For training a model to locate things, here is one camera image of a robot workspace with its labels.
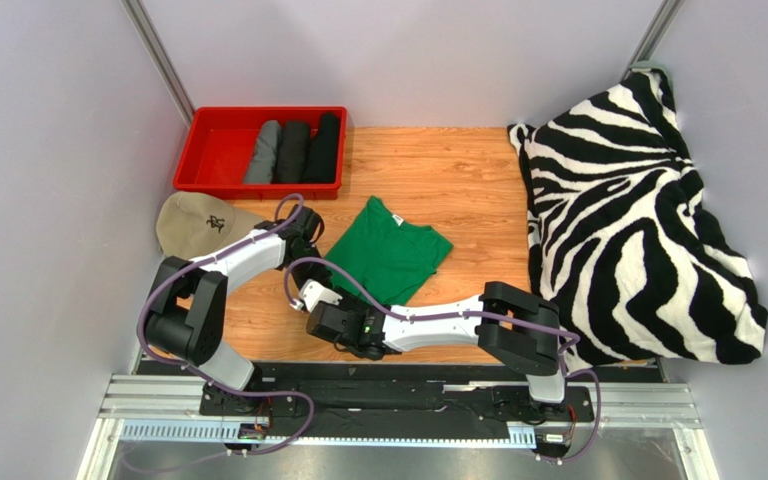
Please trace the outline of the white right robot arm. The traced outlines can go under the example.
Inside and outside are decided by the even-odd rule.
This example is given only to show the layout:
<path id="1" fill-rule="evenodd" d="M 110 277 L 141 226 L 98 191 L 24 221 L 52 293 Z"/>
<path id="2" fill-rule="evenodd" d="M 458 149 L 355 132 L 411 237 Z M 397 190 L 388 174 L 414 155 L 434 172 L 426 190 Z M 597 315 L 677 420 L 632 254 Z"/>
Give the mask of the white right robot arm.
<path id="1" fill-rule="evenodd" d="M 475 345 L 526 377 L 532 400 L 561 404 L 558 307 L 503 282 L 480 295 L 426 307 L 377 308 L 359 296 L 307 281 L 298 298 L 308 334 L 362 359 L 381 360 L 420 348 Z"/>

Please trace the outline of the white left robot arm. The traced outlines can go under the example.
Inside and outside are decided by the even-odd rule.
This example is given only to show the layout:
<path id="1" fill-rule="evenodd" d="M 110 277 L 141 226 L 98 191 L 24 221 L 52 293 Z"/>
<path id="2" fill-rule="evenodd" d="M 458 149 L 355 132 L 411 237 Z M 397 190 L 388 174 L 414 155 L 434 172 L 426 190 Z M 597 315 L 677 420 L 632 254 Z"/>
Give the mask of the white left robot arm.
<path id="1" fill-rule="evenodd" d="M 287 219 L 263 222 L 212 254 L 164 259 L 139 314 L 136 332 L 142 349 L 226 391 L 243 391 L 255 366 L 223 340 L 227 297 L 264 272 L 316 257 L 315 242 L 323 232 L 321 216 L 296 205 Z"/>

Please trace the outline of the green t-shirt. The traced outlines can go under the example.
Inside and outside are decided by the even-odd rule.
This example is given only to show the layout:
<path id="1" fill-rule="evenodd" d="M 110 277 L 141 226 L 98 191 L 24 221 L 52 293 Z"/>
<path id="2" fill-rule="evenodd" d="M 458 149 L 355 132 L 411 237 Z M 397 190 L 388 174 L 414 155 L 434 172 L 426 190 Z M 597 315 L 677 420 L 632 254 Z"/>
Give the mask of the green t-shirt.
<path id="1" fill-rule="evenodd" d="M 325 259 L 379 303 L 405 305 L 452 250 L 433 227 L 411 224 L 371 196 Z"/>

